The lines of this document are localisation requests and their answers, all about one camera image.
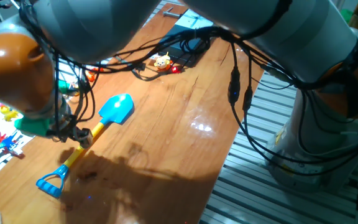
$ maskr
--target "metal grating floor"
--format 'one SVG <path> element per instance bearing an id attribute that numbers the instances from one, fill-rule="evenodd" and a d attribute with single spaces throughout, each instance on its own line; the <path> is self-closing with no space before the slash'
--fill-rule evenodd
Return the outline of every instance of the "metal grating floor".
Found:
<path id="1" fill-rule="evenodd" d="M 266 72 L 261 82 L 275 88 L 287 85 Z M 291 115 L 295 93 L 293 87 L 258 86 L 248 115 L 249 132 L 256 140 L 265 144 L 281 129 Z M 337 194 L 303 194 L 281 186 L 239 130 L 200 224 L 358 223 L 357 194 L 347 185 Z"/>

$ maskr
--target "black cable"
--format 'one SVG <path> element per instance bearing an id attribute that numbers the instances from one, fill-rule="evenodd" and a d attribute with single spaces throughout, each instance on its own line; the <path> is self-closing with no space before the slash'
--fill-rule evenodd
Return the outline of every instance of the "black cable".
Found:
<path id="1" fill-rule="evenodd" d="M 235 48 L 235 46 L 234 46 L 234 44 L 233 44 L 233 43 L 231 43 L 231 49 L 232 49 L 232 51 L 233 51 L 234 66 L 235 66 L 235 67 L 238 67 L 238 66 L 237 66 L 237 54 L 236 54 L 236 48 Z"/>
<path id="2" fill-rule="evenodd" d="M 274 160 L 269 159 L 263 152 L 261 152 L 261 151 L 255 146 L 255 144 L 253 143 L 253 141 L 250 139 L 249 133 L 247 132 L 247 123 L 245 122 L 244 126 L 245 126 L 246 128 L 244 128 L 244 127 L 242 126 L 242 124 L 241 124 L 241 121 L 240 121 L 240 119 L 239 119 L 237 113 L 236 113 L 236 109 L 235 109 L 233 106 L 231 106 L 231 109 L 232 109 L 233 115 L 234 115 L 234 117 L 235 117 L 235 119 L 236 119 L 236 121 L 237 121 L 239 127 L 240 127 L 241 130 L 244 132 L 244 134 L 247 136 L 248 141 L 250 142 L 251 146 L 252 146 L 266 161 L 268 161 L 269 163 L 271 163 L 271 164 L 273 164 L 273 165 L 275 165 L 275 166 L 281 168 L 281 169 L 284 170 L 285 172 L 290 172 L 290 173 L 292 173 L 292 174 L 301 175 L 301 176 L 306 176 L 306 177 L 312 177 L 312 176 L 317 176 L 317 175 L 324 175 L 324 174 L 328 174 L 328 173 L 330 173 L 330 172 L 332 172 L 332 171 L 334 171 L 334 170 L 336 170 L 336 169 L 342 167 L 343 165 L 347 164 L 349 161 L 351 161 L 352 159 L 354 159 L 355 157 L 358 156 L 358 151 L 357 151 L 357 152 L 355 152 L 352 156 L 350 156 L 349 158 L 347 158 L 345 161 L 341 162 L 340 164 L 338 164 L 338 165 L 336 165 L 336 166 L 334 166 L 334 167 L 332 167 L 332 168 L 330 168 L 330 169 L 328 169 L 328 170 L 325 170 L 325 171 L 322 171 L 322 172 L 317 172 L 317 173 L 314 173 L 314 174 L 304 174 L 304 173 L 302 173 L 302 172 L 297 172 L 297 171 L 291 170 L 291 169 L 289 169 L 289 168 L 286 168 L 286 167 L 284 167 L 284 166 L 281 166 L 280 164 L 278 164 L 278 163 L 275 162 Z"/>
<path id="3" fill-rule="evenodd" d="M 302 150 L 310 153 L 310 151 L 306 148 L 306 146 L 303 144 L 303 140 L 302 140 L 302 126 L 303 126 L 303 120 L 305 117 L 305 110 L 306 110 L 306 96 L 305 96 L 305 92 L 301 91 L 302 94 L 302 111 L 301 111 L 301 118 L 300 118 L 300 122 L 299 122 L 299 127 L 298 127 L 298 144 L 299 146 L 302 148 Z M 321 161 L 326 161 L 326 162 L 330 162 L 330 161 L 334 161 L 337 159 L 341 159 L 343 157 L 346 156 L 350 156 L 352 153 L 354 153 L 355 151 L 358 151 L 358 144 L 356 144 L 356 146 L 353 149 L 350 149 L 340 155 L 334 156 L 334 157 L 317 157 L 319 158 Z"/>
<path id="4" fill-rule="evenodd" d="M 248 51 L 244 51 L 246 54 L 249 54 L 249 73 L 248 73 L 248 76 L 249 76 L 249 80 L 252 80 L 252 55 L 250 54 L 250 52 Z M 263 145 L 261 145 L 259 142 L 257 142 L 254 138 L 252 138 L 249 134 L 248 134 L 248 128 L 247 128 L 247 111 L 248 109 L 250 108 L 251 106 L 251 101 L 252 101 L 252 87 L 251 87 L 251 83 L 249 83 L 248 85 L 248 88 L 247 88 L 247 91 L 246 91 L 246 94 L 244 96 L 244 104 L 243 104 L 243 110 L 244 110 L 244 124 L 245 124 L 245 130 L 243 130 L 244 134 L 247 136 L 248 140 L 250 141 L 250 143 L 254 146 L 254 144 L 258 145 L 259 147 L 261 147 L 263 150 L 269 152 L 270 154 L 273 154 L 274 156 L 277 156 L 281 159 L 284 159 L 284 160 L 287 160 L 287 161 L 291 161 L 291 162 L 298 162 L 298 163 L 304 163 L 304 164 L 321 164 L 321 163 L 324 163 L 324 162 L 331 162 L 331 161 L 335 161 L 335 160 L 338 160 L 340 158 L 343 158 L 345 156 L 349 156 L 351 155 L 356 149 L 358 149 L 358 145 L 354 148 L 354 150 L 349 150 L 341 155 L 338 155 L 336 157 L 329 157 L 329 158 L 320 158 L 319 161 L 299 161 L 299 160 L 295 160 L 295 159 L 292 159 L 292 158 L 289 158 L 289 157 L 285 157 L 285 156 L 282 156 L 281 154 L 277 154 L 276 152 L 273 152 L 271 151 L 270 149 L 267 149 L 266 147 L 264 147 Z M 302 116 L 304 116 L 304 111 L 305 111 L 305 108 L 306 108 L 306 102 L 304 101 L 303 102 L 303 105 L 302 105 Z M 301 130 L 301 127 L 302 127 L 302 121 L 303 121 L 303 118 L 301 118 L 301 123 L 300 123 L 300 130 Z M 299 137 L 299 133 L 298 133 L 298 140 L 300 140 L 300 146 L 305 150 L 307 151 L 307 149 L 305 148 L 305 146 L 302 144 L 301 142 L 301 136 Z"/>
<path id="5" fill-rule="evenodd" d="M 316 93 L 312 92 L 311 96 L 312 96 L 314 102 L 316 103 L 317 107 L 320 109 L 320 111 L 321 111 L 327 118 L 329 118 L 329 119 L 331 119 L 331 120 L 333 120 L 333 121 L 335 121 L 335 122 L 337 122 L 337 123 L 342 123 L 342 124 L 349 124 L 349 123 L 355 121 L 355 119 L 351 119 L 350 121 L 340 121 L 340 120 L 338 120 L 338 119 L 336 119 L 336 118 L 333 118 L 332 116 L 328 115 L 327 112 L 325 112 L 325 110 L 323 110 L 322 107 L 321 107 L 321 105 L 317 102 L 317 99 L 316 99 L 316 97 L 315 97 L 315 94 L 316 94 Z"/>
<path id="6" fill-rule="evenodd" d="M 182 71 L 182 70 L 185 68 L 185 66 L 187 65 L 187 63 L 190 61 L 190 58 L 191 58 L 191 57 L 188 57 L 188 58 L 186 59 L 186 62 L 183 63 L 183 65 L 181 66 L 180 71 Z"/>
<path id="7" fill-rule="evenodd" d="M 252 56 L 248 55 L 248 88 L 252 88 Z"/>
<path id="8" fill-rule="evenodd" d="M 55 54 L 56 71 L 55 71 L 55 131 L 56 137 L 61 141 L 59 127 L 59 57 Z"/>
<path id="9" fill-rule="evenodd" d="M 268 30 L 270 30 L 280 19 L 281 17 L 289 10 L 290 5 L 292 4 L 292 0 L 279 0 L 277 6 L 274 10 L 273 15 L 269 18 L 269 20 L 262 26 L 259 27 L 257 30 L 245 34 L 241 37 L 242 40 L 249 40 L 254 37 L 258 37 Z"/>
<path id="10" fill-rule="evenodd" d="M 145 69 L 150 70 L 150 71 L 153 71 L 153 72 L 157 72 L 157 73 L 158 73 L 158 71 L 157 71 L 157 70 L 154 70 L 154 69 L 152 69 L 152 68 L 150 68 L 150 67 L 148 67 L 148 66 L 146 66 L 146 67 L 145 67 Z"/>
<path id="11" fill-rule="evenodd" d="M 87 89 L 89 89 L 88 91 L 91 93 L 91 99 L 92 99 L 92 114 L 89 118 L 85 118 L 85 119 L 82 119 L 83 115 L 85 114 L 85 111 L 86 109 L 88 108 L 88 96 L 87 94 L 85 95 L 85 99 L 86 99 L 86 104 L 85 104 L 85 109 L 83 110 L 82 114 L 80 115 L 80 117 L 78 117 L 78 123 L 80 122 L 85 122 L 85 121 L 89 121 L 90 119 L 93 118 L 94 114 L 95 114 L 95 111 L 96 111 L 96 103 L 95 103 L 95 100 L 94 100 L 94 94 L 93 94 L 93 90 L 91 88 L 91 85 L 90 85 L 90 81 L 88 80 L 88 77 L 86 77 L 85 75 L 85 71 L 83 71 L 83 77 L 85 78 L 85 81 L 86 81 L 86 86 L 87 86 Z"/>
<path id="12" fill-rule="evenodd" d="M 61 54 L 57 49 L 55 49 L 52 45 L 52 43 L 50 43 L 44 36 L 44 34 L 42 33 L 42 30 L 40 29 L 40 27 L 37 24 L 37 21 L 35 19 L 32 19 L 32 16 L 29 13 L 29 10 L 22 10 L 21 12 L 21 18 L 24 18 L 23 21 L 26 22 L 27 25 L 32 27 L 32 32 L 34 34 L 38 34 L 40 38 L 44 39 L 44 41 L 46 43 L 48 43 L 48 45 L 50 46 L 50 51 L 56 55 L 61 56 L 62 59 L 66 60 L 67 62 L 71 62 L 72 64 L 76 65 L 79 68 L 82 68 L 83 71 L 85 70 L 89 70 L 91 71 L 90 68 L 88 68 L 86 65 L 83 65 L 82 63 L 78 63 L 76 61 L 71 60 L 70 58 L 66 57 L 65 55 Z M 322 81 L 317 81 L 315 83 L 304 83 L 301 80 L 297 79 L 292 73 L 290 73 L 289 71 L 287 71 L 285 68 L 281 67 L 279 64 L 275 63 L 273 60 L 269 59 L 268 57 L 266 57 L 264 54 L 260 53 L 258 50 L 253 49 L 251 46 L 247 45 L 246 43 L 244 43 L 242 41 L 242 39 L 237 38 L 233 35 L 232 32 L 228 31 L 228 30 L 224 30 L 220 27 L 203 27 L 197 30 L 186 30 L 180 33 L 177 33 L 175 35 L 171 35 L 169 37 L 167 37 L 165 40 L 160 41 L 157 44 L 150 44 L 150 45 L 146 45 L 147 43 L 145 43 L 144 45 L 141 45 L 138 49 L 135 50 L 130 50 L 127 52 L 121 52 L 116 54 L 115 56 L 120 56 L 120 55 L 125 55 L 125 54 L 132 54 L 136 51 L 140 51 L 140 50 L 145 50 L 145 49 L 151 49 L 146 55 L 144 55 L 143 57 L 136 59 L 136 60 L 132 60 L 130 62 L 117 62 L 117 63 L 109 63 L 109 64 L 105 64 L 105 65 L 101 65 L 101 64 L 96 64 L 96 65 L 92 65 L 94 67 L 97 68 L 104 68 L 103 72 L 100 73 L 114 73 L 114 72 L 121 72 L 121 71 L 131 71 L 133 69 L 135 69 L 136 67 L 138 67 L 140 64 L 143 63 L 144 60 L 147 60 L 150 56 L 158 53 L 159 51 L 162 51 L 163 49 L 166 49 L 167 47 L 173 45 L 173 44 L 180 44 L 180 47 L 182 49 L 182 51 L 184 53 L 188 53 L 188 54 L 192 54 L 192 55 L 198 55 L 198 54 L 202 54 L 203 52 L 205 52 L 206 50 L 208 50 L 211 46 L 211 38 L 213 37 L 220 37 L 223 40 L 228 41 L 229 43 L 233 44 L 237 44 L 248 56 L 249 56 L 249 86 L 248 89 L 246 91 L 246 97 L 244 98 L 244 111 L 247 111 L 248 108 L 250 107 L 250 101 L 252 98 L 252 88 L 251 88 L 251 81 L 252 81 L 252 61 L 254 63 L 256 63 L 259 66 L 264 66 L 267 67 L 269 69 L 274 69 L 277 72 L 281 73 L 282 75 L 286 75 L 288 77 L 288 79 L 291 81 L 290 83 L 294 84 L 295 87 L 297 88 L 301 88 L 301 89 L 312 89 L 312 88 L 317 88 L 319 86 L 325 85 L 326 82 L 322 82 Z M 190 45 L 189 45 L 189 41 L 193 40 L 193 39 L 201 39 L 202 43 L 203 43 L 203 47 L 200 49 L 191 49 Z M 116 66 L 122 66 L 122 65 L 127 65 L 126 67 L 121 67 L 121 68 L 115 68 Z M 234 73 L 239 76 L 239 72 L 236 70 L 233 70 Z M 134 74 L 137 78 L 144 80 L 144 81 L 152 81 L 158 77 L 161 76 L 161 74 L 158 74 L 154 77 L 143 77 L 138 73 Z M 90 92 L 91 92 L 91 97 L 93 99 L 93 105 L 94 105 L 94 96 L 93 96 L 93 92 L 92 92 L 92 88 L 90 88 Z M 244 134 L 247 134 L 247 138 L 249 138 L 250 143 L 255 146 L 258 145 L 259 147 L 262 147 L 263 149 L 265 149 L 263 146 L 261 146 L 257 141 L 255 141 L 255 139 L 252 139 L 252 137 L 250 135 L 248 135 L 248 132 L 244 132 Z M 293 162 L 302 162 L 307 164 L 307 162 L 305 161 L 296 161 L 296 160 L 291 160 L 289 158 L 285 158 L 282 157 L 282 159 L 286 159 L 289 161 L 293 161 Z M 309 162 L 310 164 L 314 164 L 314 163 L 322 163 L 322 162 L 327 162 L 327 161 L 333 161 L 337 158 L 328 158 L 328 159 L 324 159 L 324 160 L 320 160 L 320 161 L 312 161 Z"/>
<path id="13" fill-rule="evenodd" d="M 151 42 L 153 42 L 153 41 L 156 41 L 156 40 L 160 40 L 160 39 L 162 39 L 162 38 L 164 38 L 164 37 L 170 37 L 170 35 L 165 35 L 165 36 L 162 36 L 162 37 L 157 37 L 157 38 L 154 38 L 154 39 L 152 39 L 152 40 L 149 40 L 149 41 L 147 41 L 146 43 L 143 43 L 141 46 L 139 46 L 137 49 L 141 49 L 143 46 L 145 46 L 146 44 L 149 44 L 149 43 L 151 43 Z M 129 56 L 131 56 L 134 52 L 136 52 L 136 51 L 139 51 L 139 50 L 134 50 L 133 52 L 131 52 L 131 53 L 129 53 L 129 55 L 127 55 L 126 57 L 124 57 L 124 58 L 122 58 L 121 60 L 126 60 Z"/>
<path id="14" fill-rule="evenodd" d="M 98 82 L 98 79 L 99 79 L 99 75 L 100 75 L 100 71 L 101 71 L 101 68 L 99 68 L 96 72 L 95 72 L 95 78 L 94 78 L 94 81 L 92 83 L 92 86 L 91 86 L 91 89 L 93 89 L 93 87 L 96 85 L 96 83 Z"/>
<path id="15" fill-rule="evenodd" d="M 320 122 L 319 122 L 318 119 L 317 119 L 316 111 L 315 111 L 315 109 L 314 109 L 314 103 L 313 103 L 313 100 L 311 99 L 310 94 L 309 94 L 307 91 L 305 91 L 305 95 L 307 96 L 307 99 L 309 100 L 310 107 L 311 107 L 312 114 L 313 114 L 313 118 L 314 118 L 314 121 L 316 122 L 317 127 L 318 127 L 320 130 L 322 130 L 322 131 L 324 131 L 324 132 L 326 132 L 326 133 L 330 133 L 330 134 L 342 134 L 342 133 L 339 132 L 339 131 L 327 130 L 327 129 L 325 129 L 325 128 L 322 127 L 322 125 L 320 124 Z"/>
<path id="16" fill-rule="evenodd" d="M 264 84 L 264 83 L 258 81 L 256 78 L 252 78 L 252 80 L 255 81 L 255 82 L 257 82 L 257 83 L 259 83 L 259 84 L 261 84 L 261 85 L 264 86 L 264 87 L 267 87 L 267 88 L 270 88 L 270 89 L 273 89 L 273 90 L 284 90 L 284 89 L 286 89 L 286 88 L 292 86 L 291 84 L 289 84 L 289 85 L 287 85 L 287 86 L 285 86 L 285 87 L 275 88 L 275 87 L 268 86 L 268 85 L 266 85 L 266 84 Z"/>
<path id="17" fill-rule="evenodd" d="M 172 61 L 172 64 L 178 63 L 179 59 L 181 59 L 185 55 L 186 55 L 186 53 L 183 52 L 179 57 L 177 57 L 174 61 Z"/>
<path id="18" fill-rule="evenodd" d="M 75 112 L 74 115 L 76 117 L 78 117 L 78 115 L 80 114 L 81 110 L 82 110 L 82 106 L 83 106 L 83 99 L 84 99 L 84 90 L 85 87 L 82 84 L 81 78 L 77 75 L 77 73 L 75 72 L 75 65 L 69 64 L 68 65 L 71 68 L 71 71 L 73 72 L 73 74 L 77 77 L 77 83 L 78 83 L 78 87 L 79 87 L 79 97 L 80 99 L 78 100 L 78 106 L 77 108 L 75 108 Z"/>
<path id="19" fill-rule="evenodd" d="M 82 111 L 82 113 L 77 118 L 77 120 L 78 120 L 77 123 L 82 122 L 82 117 L 84 116 L 86 110 L 88 109 L 88 105 L 89 105 L 88 95 L 85 94 L 85 107 L 84 107 L 84 110 Z"/>
<path id="20" fill-rule="evenodd" d="M 127 62 L 126 62 L 123 58 L 121 58 L 120 56 L 115 56 L 115 58 L 116 58 L 118 61 L 120 61 L 120 62 L 127 63 Z M 145 69 L 146 69 L 146 68 L 147 68 L 148 70 L 151 70 L 151 71 L 157 73 L 157 74 L 154 75 L 154 76 L 152 76 L 152 77 L 146 77 L 146 76 L 141 75 L 141 74 L 140 74 L 140 70 L 138 70 L 138 69 L 136 69 L 136 68 L 132 69 L 131 72 L 132 72 L 132 74 L 134 74 L 134 76 L 135 76 L 136 78 L 138 78 L 138 79 L 140 79 L 140 80 L 142 80 L 142 81 L 145 81 L 145 82 L 153 81 L 153 80 L 155 80 L 155 79 L 157 79 L 157 78 L 160 78 L 160 77 L 163 75 L 163 72 L 159 72 L 159 71 L 153 70 L 153 69 L 151 69 L 151 68 L 145 66 Z"/>

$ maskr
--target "robotic arm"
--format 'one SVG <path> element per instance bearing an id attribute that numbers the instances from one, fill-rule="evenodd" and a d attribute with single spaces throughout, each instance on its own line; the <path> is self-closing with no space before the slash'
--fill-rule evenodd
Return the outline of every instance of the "robotic arm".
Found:
<path id="1" fill-rule="evenodd" d="M 89 145 L 90 132 L 71 125 L 72 112 L 57 91 L 53 55 L 47 46 L 52 45 L 80 63 L 111 57 L 132 39 L 158 3 L 159 0 L 38 0 L 33 5 L 22 2 L 21 16 L 0 24 L 0 101 L 24 115 L 17 127 L 44 137 L 80 133 L 80 138 L 74 139 L 85 139 L 82 145 Z M 315 90 L 338 117 L 358 118 L 358 30 L 348 27 L 330 0 L 184 3 L 257 46 L 296 77 L 298 83 L 292 84 Z M 298 112 L 291 117 L 293 131 L 299 126 Z"/>

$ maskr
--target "blue shovel grip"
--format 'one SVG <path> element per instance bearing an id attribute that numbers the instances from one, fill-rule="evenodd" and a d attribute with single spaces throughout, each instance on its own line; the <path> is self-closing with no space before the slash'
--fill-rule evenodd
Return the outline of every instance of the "blue shovel grip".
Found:
<path id="1" fill-rule="evenodd" d="M 36 186 L 42 191 L 44 191 L 45 193 L 55 198 L 59 198 L 63 191 L 63 186 L 67 173 L 68 173 L 68 167 L 63 164 L 54 172 L 47 174 L 43 176 L 41 179 L 39 179 L 36 183 Z M 57 188 L 56 186 L 52 185 L 51 183 L 45 180 L 47 177 L 54 176 L 54 175 L 58 176 L 62 180 L 62 184 L 60 185 L 60 188 Z"/>

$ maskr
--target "colorful toys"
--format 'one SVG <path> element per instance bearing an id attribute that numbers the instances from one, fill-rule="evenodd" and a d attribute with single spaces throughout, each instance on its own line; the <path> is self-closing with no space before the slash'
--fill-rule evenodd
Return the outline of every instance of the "colorful toys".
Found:
<path id="1" fill-rule="evenodd" d="M 96 79 L 95 74 L 96 74 L 96 72 L 98 72 L 98 70 L 99 70 L 99 72 L 103 72 L 103 71 L 104 71 L 103 68 L 92 68 L 92 71 L 93 71 L 93 72 L 88 71 L 88 70 L 85 70 L 85 75 L 86 75 L 86 77 L 88 78 L 88 80 L 89 80 L 90 82 L 94 82 L 94 81 L 95 81 L 95 79 Z"/>
<path id="2" fill-rule="evenodd" d="M 80 89 L 77 83 L 68 83 L 63 80 L 59 80 L 59 90 L 62 94 L 67 96 L 76 96 L 79 94 Z"/>
<path id="3" fill-rule="evenodd" d="M 172 66 L 171 57 L 168 56 L 168 52 L 166 55 L 158 57 L 155 60 L 154 66 L 158 68 L 159 72 L 167 71 Z"/>
<path id="4" fill-rule="evenodd" d="M 5 116 L 4 120 L 7 122 L 11 122 L 12 119 L 17 118 L 19 116 L 19 112 L 2 103 L 0 103 L 0 112 Z"/>
<path id="5" fill-rule="evenodd" d="M 12 156 L 16 156 L 16 157 L 23 157 L 24 155 L 22 154 L 22 150 L 17 148 L 17 139 L 20 138 L 20 136 L 18 138 L 15 139 L 17 134 L 17 131 L 14 132 L 11 136 L 9 136 L 8 138 L 5 138 L 6 134 L 4 134 L 3 136 L 1 136 L 0 133 L 0 149 L 3 149 L 3 152 L 5 154 L 10 153 Z"/>

